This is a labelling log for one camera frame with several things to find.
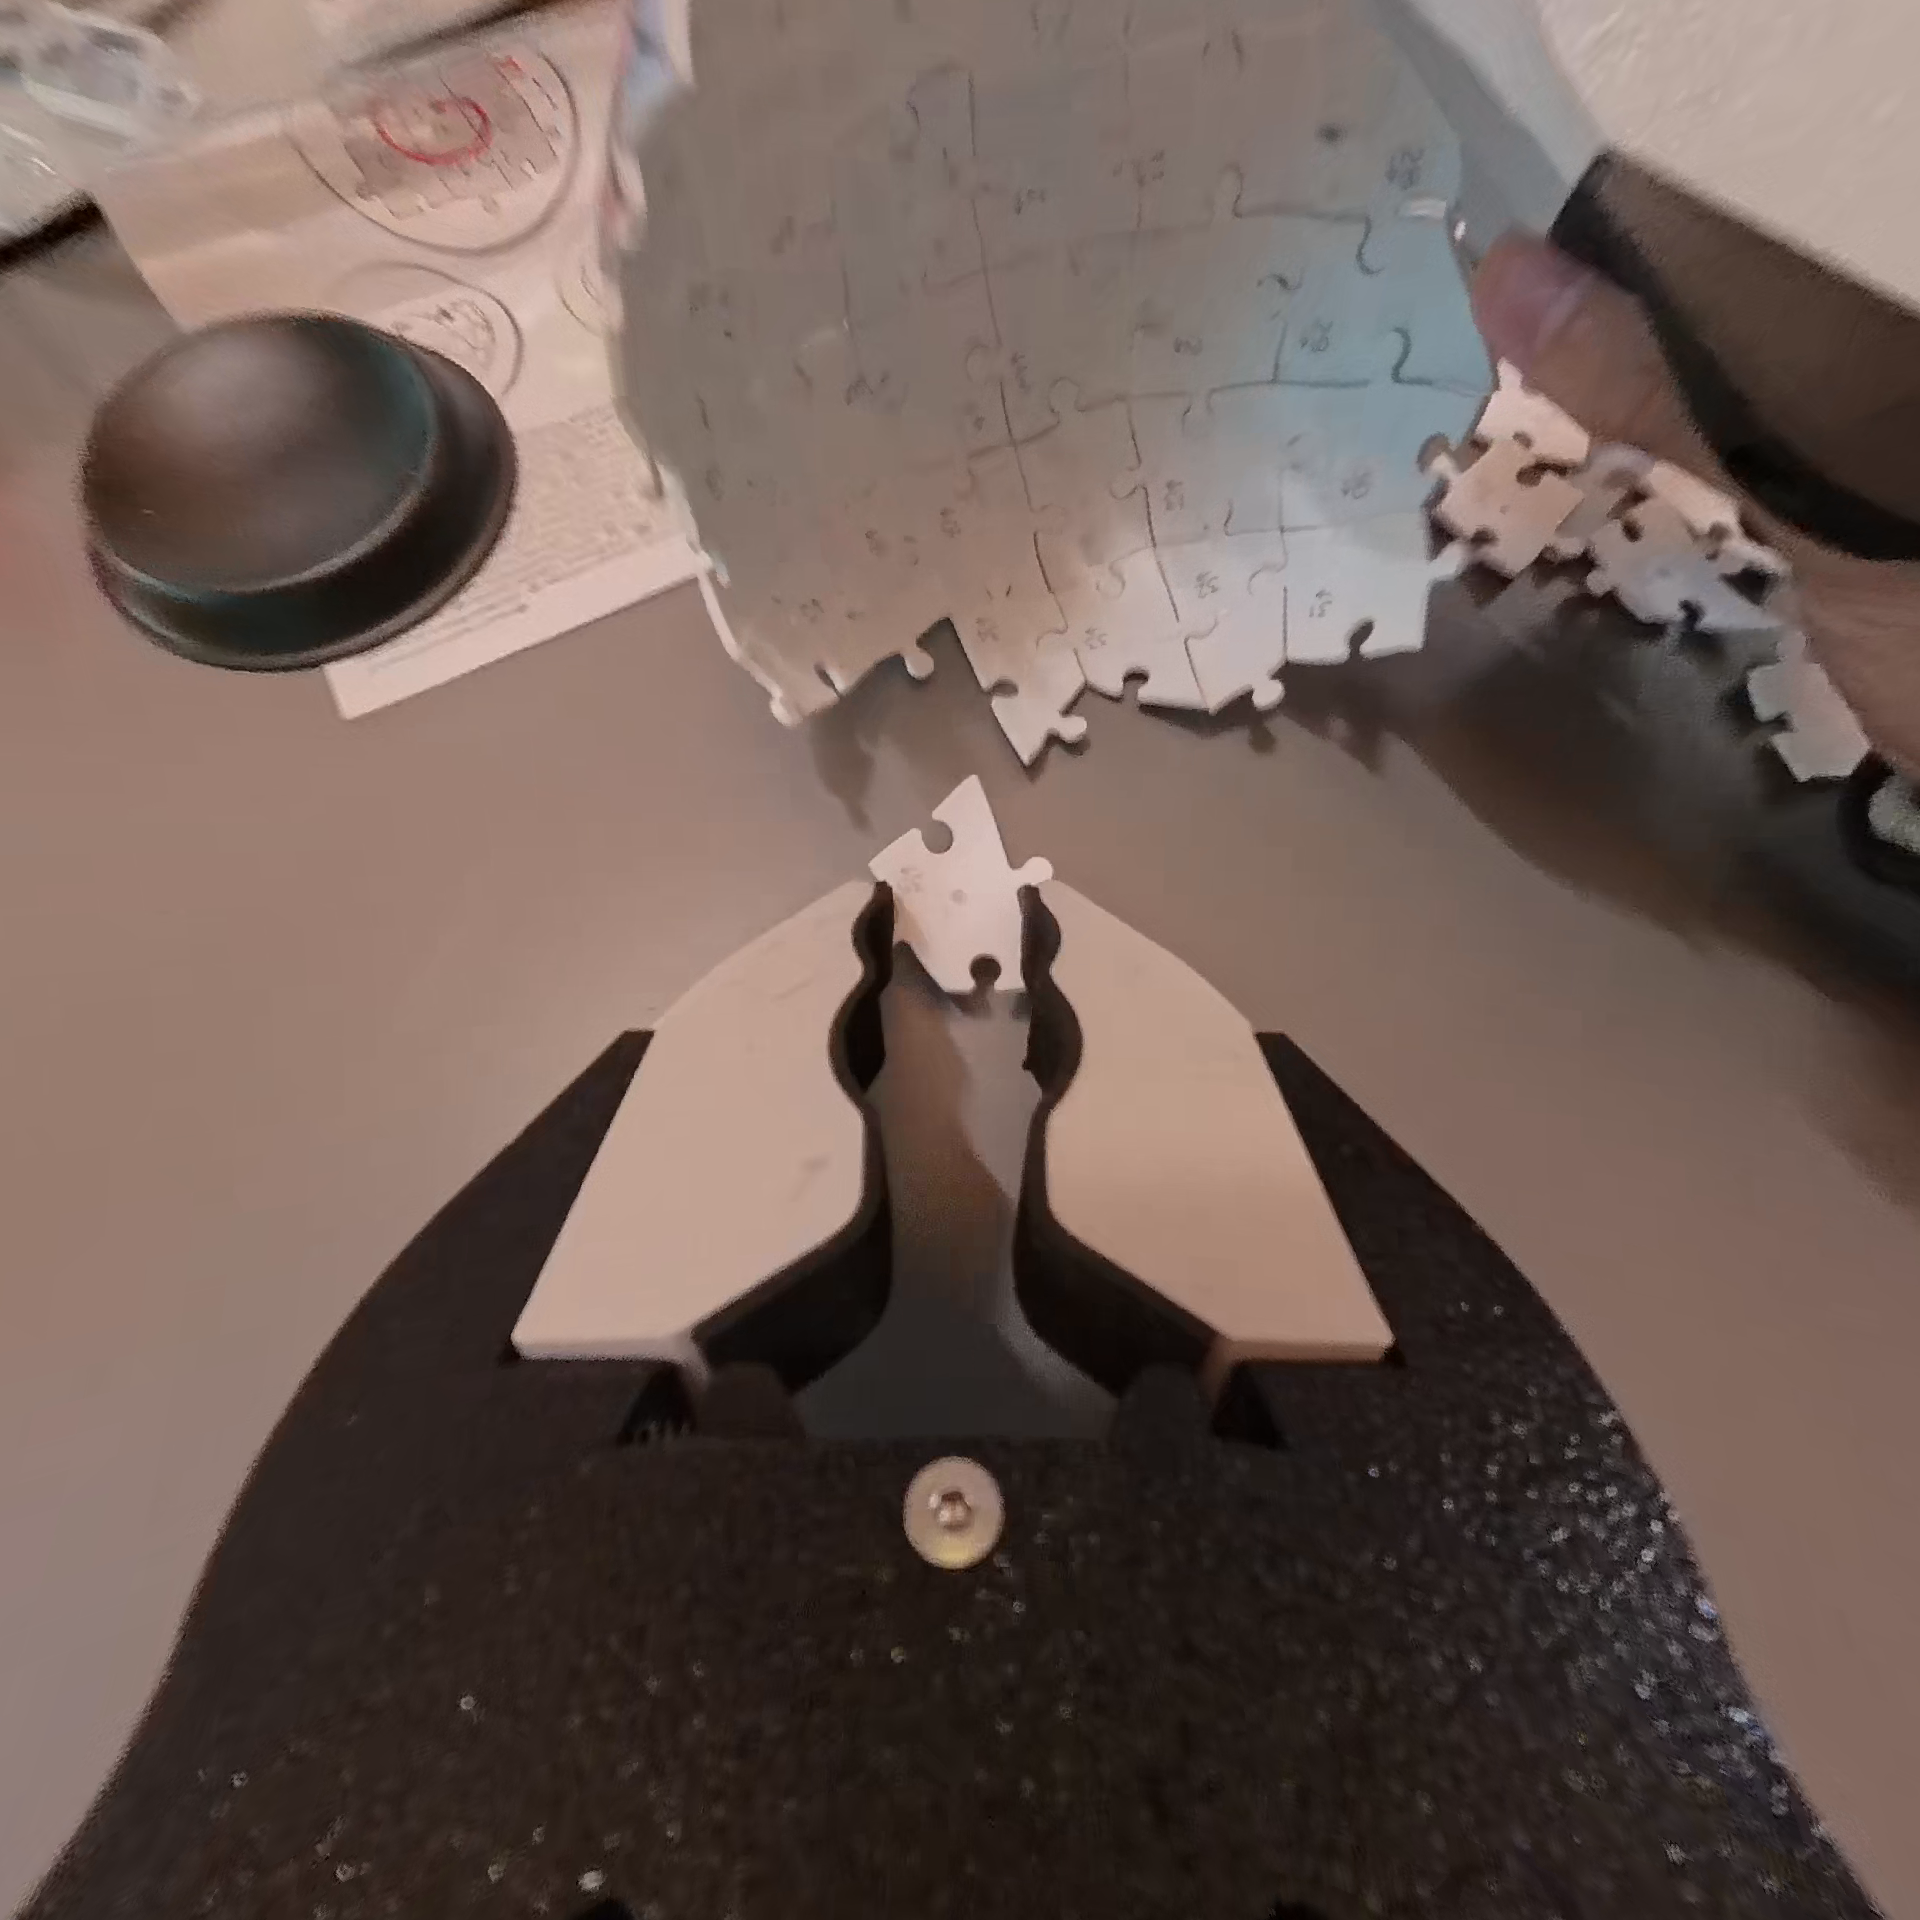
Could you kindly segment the clear plastic piece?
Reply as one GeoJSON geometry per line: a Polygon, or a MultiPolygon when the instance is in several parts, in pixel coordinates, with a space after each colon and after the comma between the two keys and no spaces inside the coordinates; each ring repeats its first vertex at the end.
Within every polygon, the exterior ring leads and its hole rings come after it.
{"type": "Polygon", "coordinates": [[[116,141],[177,131],[201,94],[165,42],[116,13],[52,3],[2,4],[5,98],[116,141]]]}

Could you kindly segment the pile of loose puzzle pieces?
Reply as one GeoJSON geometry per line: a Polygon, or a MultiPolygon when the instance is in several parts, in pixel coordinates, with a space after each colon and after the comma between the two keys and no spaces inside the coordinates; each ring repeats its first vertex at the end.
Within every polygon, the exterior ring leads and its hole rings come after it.
{"type": "Polygon", "coordinates": [[[1787,562],[1728,493],[1642,449],[1600,441],[1509,364],[1461,443],[1424,450],[1428,513],[1466,556],[1516,581],[1576,570],[1584,595],[1645,628],[1764,641],[1749,710],[1798,783],[1849,778],[1865,734],[1795,621],[1787,562]]]}

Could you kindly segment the single white puzzle piece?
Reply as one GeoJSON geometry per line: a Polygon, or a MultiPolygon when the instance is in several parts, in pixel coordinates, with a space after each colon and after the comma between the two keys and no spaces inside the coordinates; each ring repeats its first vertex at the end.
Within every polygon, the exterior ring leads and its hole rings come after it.
{"type": "Polygon", "coordinates": [[[994,966],[996,993],[1020,993],[1022,892],[1050,883],[1051,863],[1043,854],[1011,861],[992,799],[977,775],[960,781],[930,818],[946,828],[946,847],[933,847],[924,829],[912,829],[868,863],[874,879],[894,894],[896,942],[948,996],[974,995],[977,965],[982,963],[994,966]]]}

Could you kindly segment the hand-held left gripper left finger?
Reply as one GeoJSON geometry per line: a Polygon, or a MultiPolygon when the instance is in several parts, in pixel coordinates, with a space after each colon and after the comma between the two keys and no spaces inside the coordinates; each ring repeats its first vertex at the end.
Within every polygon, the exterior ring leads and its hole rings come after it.
{"type": "Polygon", "coordinates": [[[670,1004],[518,1310],[518,1359],[713,1369],[741,1315],[856,1225],[870,1156],[845,1018],[891,945],[888,894],[848,879],[670,1004]]]}

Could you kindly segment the folded paper leaflet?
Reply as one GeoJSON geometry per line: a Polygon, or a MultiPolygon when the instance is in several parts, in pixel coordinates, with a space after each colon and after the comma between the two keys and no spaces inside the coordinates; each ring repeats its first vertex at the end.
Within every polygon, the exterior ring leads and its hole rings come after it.
{"type": "Polygon", "coordinates": [[[619,57],[618,4],[536,6],[104,181],[105,220],[172,321],[348,316],[444,354],[513,430],[494,556],[421,628],[323,668],[346,721],[702,572],[613,387],[600,213],[619,57]]]}

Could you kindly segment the black dome stand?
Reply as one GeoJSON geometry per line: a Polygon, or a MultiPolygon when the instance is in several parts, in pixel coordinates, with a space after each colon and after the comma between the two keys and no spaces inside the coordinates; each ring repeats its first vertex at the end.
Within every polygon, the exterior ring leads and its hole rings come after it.
{"type": "Polygon", "coordinates": [[[476,375],[382,327],[256,314],[129,372],[80,457],[92,581],[193,665],[290,674],[376,651],[494,556],[518,450],[476,375]]]}

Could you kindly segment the grey partial puzzle ball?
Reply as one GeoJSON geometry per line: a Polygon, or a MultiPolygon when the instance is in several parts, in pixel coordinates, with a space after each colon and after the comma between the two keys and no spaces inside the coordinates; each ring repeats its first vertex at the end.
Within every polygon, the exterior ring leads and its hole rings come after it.
{"type": "Polygon", "coordinates": [[[1492,370],[1373,4],[627,4],[619,372],[800,727],[948,628],[1024,763],[1424,647],[1492,370]]]}

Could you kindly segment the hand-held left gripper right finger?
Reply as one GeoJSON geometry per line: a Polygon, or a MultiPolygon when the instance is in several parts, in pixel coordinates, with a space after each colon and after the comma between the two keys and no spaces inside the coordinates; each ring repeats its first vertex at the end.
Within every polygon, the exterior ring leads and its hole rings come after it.
{"type": "Polygon", "coordinates": [[[1081,1374],[1381,1362],[1393,1327],[1248,1018],[1061,879],[1022,907],[1027,1323],[1081,1374]]]}

